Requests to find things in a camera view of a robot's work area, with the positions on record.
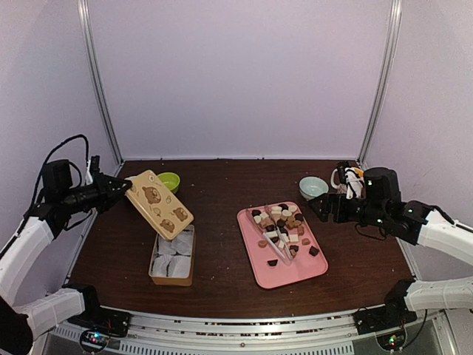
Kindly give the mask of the metal tongs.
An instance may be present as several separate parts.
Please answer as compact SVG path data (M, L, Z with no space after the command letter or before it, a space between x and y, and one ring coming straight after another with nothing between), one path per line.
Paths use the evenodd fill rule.
M262 209L245 209L244 214L282 262L290 265L293 262L293 255L286 242L286 236L278 227L271 208L264 205Z

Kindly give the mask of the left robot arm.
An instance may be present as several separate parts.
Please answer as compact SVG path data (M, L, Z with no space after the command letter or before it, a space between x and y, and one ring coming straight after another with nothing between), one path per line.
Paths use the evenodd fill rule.
M130 180L102 173L99 160L94 156L88 161L88 181L83 186L72 185L75 164L69 160L45 163L39 196L1 250L1 349L9 354L28 354L42 334L75 316L90 328L106 322L106 312L91 285L68 284L26 305L13 305L38 256L61 232L72 228L69 221L74 214L104 213L131 189Z

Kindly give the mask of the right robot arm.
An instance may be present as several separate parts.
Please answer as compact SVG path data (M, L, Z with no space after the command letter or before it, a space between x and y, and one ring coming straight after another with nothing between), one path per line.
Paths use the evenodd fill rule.
M383 236L393 236L414 246L436 249L465 263L472 263L472 228L452 219L440 207L417 200L403 202L398 176L392 169L374 167L364 171L363 192L353 188L346 176L349 166L340 163L336 172L346 185L345 194L324 193L309 200L322 222L374 226ZM360 334L401 327L417 319L418 311L472 309L470 277L425 282L400 280L386 295L384 305L355 312Z

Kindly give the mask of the beige bear tin lid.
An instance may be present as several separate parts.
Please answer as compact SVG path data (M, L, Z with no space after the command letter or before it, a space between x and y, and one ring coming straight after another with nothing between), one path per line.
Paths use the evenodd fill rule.
M132 183L126 191L127 198L163 238L173 240L194 220L193 214L152 170L126 179Z

